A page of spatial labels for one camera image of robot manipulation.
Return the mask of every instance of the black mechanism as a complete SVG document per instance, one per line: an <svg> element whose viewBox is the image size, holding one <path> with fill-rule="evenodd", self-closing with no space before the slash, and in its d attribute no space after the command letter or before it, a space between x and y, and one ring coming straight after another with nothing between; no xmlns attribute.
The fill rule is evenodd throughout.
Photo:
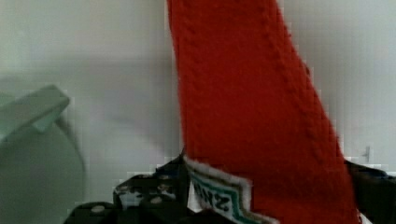
<svg viewBox="0 0 396 224"><path fill-rule="evenodd" d="M184 150L153 175L135 175L118 185L113 203L76 207L64 224L231 224L213 211L187 207L190 178L183 155ZM396 224L396 178L350 161L345 165L360 212L374 224Z"/></svg>

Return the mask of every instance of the stitching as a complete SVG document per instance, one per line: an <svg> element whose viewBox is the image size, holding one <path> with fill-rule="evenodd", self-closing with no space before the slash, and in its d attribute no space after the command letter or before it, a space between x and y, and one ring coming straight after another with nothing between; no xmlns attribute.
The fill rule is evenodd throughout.
<svg viewBox="0 0 396 224"><path fill-rule="evenodd" d="M288 94L291 96L291 101L292 103L300 110L300 112L303 114L303 120L304 120L304 128L305 128L305 133L306 136L311 140L311 146L313 148L314 156L318 159L318 161L322 161L321 157L321 150L318 147L318 132L315 128L315 122L313 120L313 106L303 106L302 103L303 99L302 97L306 97L307 94L309 94L309 90L304 90L302 88L298 88L296 85L293 84L293 77L290 71L288 70L283 58L282 58L282 52L280 47L276 45L276 40L274 39L273 35L269 32L270 27L269 27L269 17L271 16L272 10L276 9L276 13L278 12L278 8L276 6L276 3L274 1L261 1L262 5L260 6L260 11L262 12L262 25L264 26L263 29L263 34L262 38L265 38L269 41L269 49L275 54L276 58L276 69L280 70L280 74L283 75L283 81L286 84L286 89L288 91Z"/></svg>

